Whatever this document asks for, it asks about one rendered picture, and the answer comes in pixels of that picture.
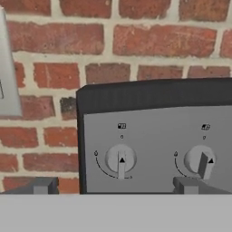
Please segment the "grey stove knob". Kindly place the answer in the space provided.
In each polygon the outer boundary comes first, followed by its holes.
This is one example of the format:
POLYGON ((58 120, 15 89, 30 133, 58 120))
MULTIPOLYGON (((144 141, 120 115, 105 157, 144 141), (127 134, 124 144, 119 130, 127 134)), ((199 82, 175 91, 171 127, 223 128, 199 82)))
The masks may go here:
POLYGON ((125 179, 137 162, 135 151, 125 144, 111 147, 105 156, 105 164, 109 170, 117 174, 118 179, 125 179))
POLYGON ((216 155, 214 151, 205 145, 193 147, 184 157, 184 164, 188 171, 198 174, 204 180, 210 179, 215 163, 216 155))

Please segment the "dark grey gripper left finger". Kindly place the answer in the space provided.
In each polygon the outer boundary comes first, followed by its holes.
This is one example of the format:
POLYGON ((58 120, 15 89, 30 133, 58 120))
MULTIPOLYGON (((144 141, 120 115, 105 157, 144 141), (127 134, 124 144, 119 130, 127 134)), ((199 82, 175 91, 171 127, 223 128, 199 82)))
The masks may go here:
POLYGON ((37 177, 25 186, 5 191, 5 194, 58 194, 59 179, 37 177))

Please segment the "grey wall outlet plate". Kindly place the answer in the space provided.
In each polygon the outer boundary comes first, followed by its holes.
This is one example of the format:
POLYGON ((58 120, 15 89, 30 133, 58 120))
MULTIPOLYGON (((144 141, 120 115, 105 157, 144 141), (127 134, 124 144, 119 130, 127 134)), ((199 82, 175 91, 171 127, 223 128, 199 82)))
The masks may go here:
POLYGON ((15 64, 6 25, 5 10, 0 5, 0 116, 21 116, 15 64))

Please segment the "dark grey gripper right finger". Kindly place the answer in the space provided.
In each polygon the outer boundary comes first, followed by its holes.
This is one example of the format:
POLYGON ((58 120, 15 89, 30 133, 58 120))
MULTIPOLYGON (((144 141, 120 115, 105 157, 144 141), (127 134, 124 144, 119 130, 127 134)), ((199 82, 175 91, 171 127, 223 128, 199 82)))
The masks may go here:
POLYGON ((211 187, 197 179, 175 177, 173 185, 176 194, 228 194, 228 191, 211 187))

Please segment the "grey stove control panel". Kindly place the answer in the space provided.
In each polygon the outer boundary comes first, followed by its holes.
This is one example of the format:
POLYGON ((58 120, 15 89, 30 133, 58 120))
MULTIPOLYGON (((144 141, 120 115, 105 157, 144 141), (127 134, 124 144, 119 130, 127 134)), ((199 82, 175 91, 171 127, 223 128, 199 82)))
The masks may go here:
POLYGON ((171 194, 175 177, 232 194, 232 78, 91 84, 77 91, 76 105, 82 194, 171 194), (137 156, 125 179, 105 164, 117 144, 137 156), (184 164, 197 145, 216 155, 208 180, 184 164))

